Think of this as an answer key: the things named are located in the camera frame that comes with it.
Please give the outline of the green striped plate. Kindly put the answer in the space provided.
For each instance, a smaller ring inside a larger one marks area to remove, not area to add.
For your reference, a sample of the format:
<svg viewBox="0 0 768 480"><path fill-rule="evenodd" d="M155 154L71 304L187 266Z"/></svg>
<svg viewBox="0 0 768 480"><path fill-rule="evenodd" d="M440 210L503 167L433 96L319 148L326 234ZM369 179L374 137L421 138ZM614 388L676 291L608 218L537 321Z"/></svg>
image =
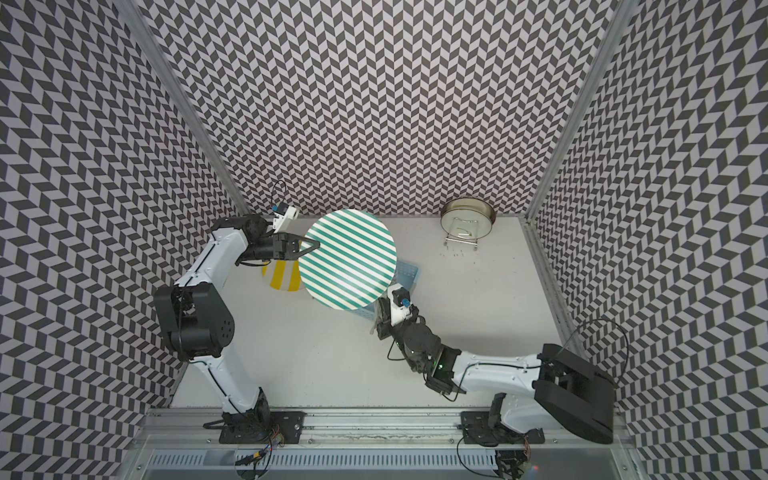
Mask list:
<svg viewBox="0 0 768 480"><path fill-rule="evenodd" d="M298 260L301 280L321 305L353 311L372 304L391 284L397 247L386 225L372 214L342 209L317 219L306 238L319 243Z"/></svg>

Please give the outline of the yellow striped plate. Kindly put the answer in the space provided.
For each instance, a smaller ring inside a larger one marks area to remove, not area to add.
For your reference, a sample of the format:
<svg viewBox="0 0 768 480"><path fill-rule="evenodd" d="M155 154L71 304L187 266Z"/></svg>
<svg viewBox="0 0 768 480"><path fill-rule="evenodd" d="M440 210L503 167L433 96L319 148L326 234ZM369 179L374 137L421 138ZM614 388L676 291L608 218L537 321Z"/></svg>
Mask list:
<svg viewBox="0 0 768 480"><path fill-rule="evenodd" d="M304 288L297 260L272 260L260 267L260 273L274 290L298 292Z"/></svg>

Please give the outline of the grey striped cloth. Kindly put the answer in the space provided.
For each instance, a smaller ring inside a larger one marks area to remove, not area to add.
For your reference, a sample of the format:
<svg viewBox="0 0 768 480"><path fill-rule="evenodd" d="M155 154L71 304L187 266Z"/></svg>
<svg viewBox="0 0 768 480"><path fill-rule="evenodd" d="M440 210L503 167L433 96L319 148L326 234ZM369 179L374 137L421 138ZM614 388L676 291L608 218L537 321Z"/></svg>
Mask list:
<svg viewBox="0 0 768 480"><path fill-rule="evenodd" d="M379 340L389 338L392 333L391 300L388 297L380 297L374 303L374 325L371 334L375 334Z"/></svg>

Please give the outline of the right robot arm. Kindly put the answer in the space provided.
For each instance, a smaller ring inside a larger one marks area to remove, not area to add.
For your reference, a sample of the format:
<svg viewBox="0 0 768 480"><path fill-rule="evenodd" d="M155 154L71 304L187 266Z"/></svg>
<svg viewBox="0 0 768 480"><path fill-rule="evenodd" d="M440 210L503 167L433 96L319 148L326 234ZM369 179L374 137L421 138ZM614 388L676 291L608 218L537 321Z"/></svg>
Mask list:
<svg viewBox="0 0 768 480"><path fill-rule="evenodd" d="M592 443L611 444L615 383L610 374L564 347L493 357L449 347L413 304L375 304L375 331L390 338L425 386L451 402L471 392L494 395L487 428L498 443L535 430L562 427Z"/></svg>

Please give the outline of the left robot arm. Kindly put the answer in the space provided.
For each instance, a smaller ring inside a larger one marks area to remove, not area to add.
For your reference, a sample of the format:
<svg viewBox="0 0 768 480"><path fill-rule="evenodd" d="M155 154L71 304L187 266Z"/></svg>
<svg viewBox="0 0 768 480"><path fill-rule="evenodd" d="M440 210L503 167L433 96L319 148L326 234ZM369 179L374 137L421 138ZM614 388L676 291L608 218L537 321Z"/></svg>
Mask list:
<svg viewBox="0 0 768 480"><path fill-rule="evenodd" d="M179 360L197 367L219 396L223 413L214 426L272 429L263 389L230 347L236 325L221 290L232 270L297 260L320 246L318 240L272 229L258 214L224 217L213 224L207 244L187 272L153 294L164 345Z"/></svg>

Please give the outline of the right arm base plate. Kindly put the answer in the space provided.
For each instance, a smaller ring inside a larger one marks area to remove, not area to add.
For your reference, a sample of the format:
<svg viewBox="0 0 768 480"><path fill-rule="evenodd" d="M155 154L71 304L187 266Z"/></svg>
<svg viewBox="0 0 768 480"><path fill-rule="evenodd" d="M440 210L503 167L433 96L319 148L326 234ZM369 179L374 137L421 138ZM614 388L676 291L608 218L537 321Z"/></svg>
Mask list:
<svg viewBox="0 0 768 480"><path fill-rule="evenodd" d="M500 422L491 425L488 411L469 410L460 413L459 430L464 442L493 448L499 445L544 444L546 439L542 429L532 429L525 433L513 431Z"/></svg>

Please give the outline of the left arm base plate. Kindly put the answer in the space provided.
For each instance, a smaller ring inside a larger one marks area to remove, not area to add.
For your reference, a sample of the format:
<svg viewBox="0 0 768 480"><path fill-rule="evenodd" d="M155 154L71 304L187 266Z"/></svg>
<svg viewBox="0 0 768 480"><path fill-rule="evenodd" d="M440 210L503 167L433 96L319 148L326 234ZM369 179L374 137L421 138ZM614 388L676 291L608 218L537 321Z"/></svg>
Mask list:
<svg viewBox="0 0 768 480"><path fill-rule="evenodd" d="M219 443L225 445L298 444L302 435L306 413L304 411L273 411L268 420L259 420L254 414L223 415L224 425Z"/></svg>

